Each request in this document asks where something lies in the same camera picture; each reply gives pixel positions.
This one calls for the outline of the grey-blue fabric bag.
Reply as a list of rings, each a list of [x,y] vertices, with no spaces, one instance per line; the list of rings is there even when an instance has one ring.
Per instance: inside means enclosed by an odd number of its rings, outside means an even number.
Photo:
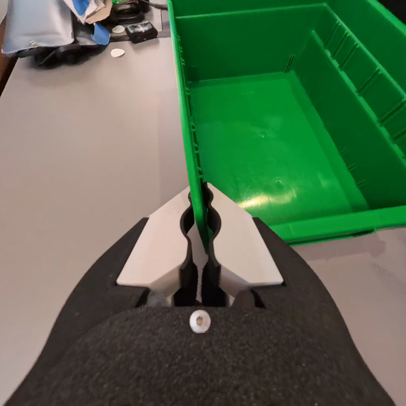
[[[9,1],[2,53],[26,57],[102,46],[92,40],[93,30],[79,21],[74,0]]]

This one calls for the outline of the torn cardboard piece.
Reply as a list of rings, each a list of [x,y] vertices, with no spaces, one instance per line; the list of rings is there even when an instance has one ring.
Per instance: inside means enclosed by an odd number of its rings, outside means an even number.
[[[80,22],[94,24],[109,17],[113,2],[111,0],[74,1],[74,6]]]

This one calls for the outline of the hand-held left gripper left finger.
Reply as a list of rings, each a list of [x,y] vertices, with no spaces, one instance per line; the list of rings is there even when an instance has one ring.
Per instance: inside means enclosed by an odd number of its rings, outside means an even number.
[[[194,306],[199,277],[188,236],[194,223],[187,187],[145,220],[117,285],[148,288],[172,297],[175,306]]]

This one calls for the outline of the green plastic bin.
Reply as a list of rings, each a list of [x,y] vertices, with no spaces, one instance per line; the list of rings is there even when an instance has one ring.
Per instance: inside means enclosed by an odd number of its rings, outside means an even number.
[[[291,245],[406,222],[405,1],[167,1],[192,206]]]

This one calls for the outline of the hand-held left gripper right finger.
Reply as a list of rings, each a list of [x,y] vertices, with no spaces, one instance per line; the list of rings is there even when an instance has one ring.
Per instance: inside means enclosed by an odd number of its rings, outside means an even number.
[[[203,197],[209,231],[203,306],[226,307],[229,297],[242,291],[282,285],[283,277],[254,218],[209,182],[204,183]]]

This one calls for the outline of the blue tape piece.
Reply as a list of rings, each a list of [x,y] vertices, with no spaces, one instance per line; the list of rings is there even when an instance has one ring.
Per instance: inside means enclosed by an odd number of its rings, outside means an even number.
[[[110,42],[110,33],[100,22],[96,22],[91,38],[96,44],[106,46]]]

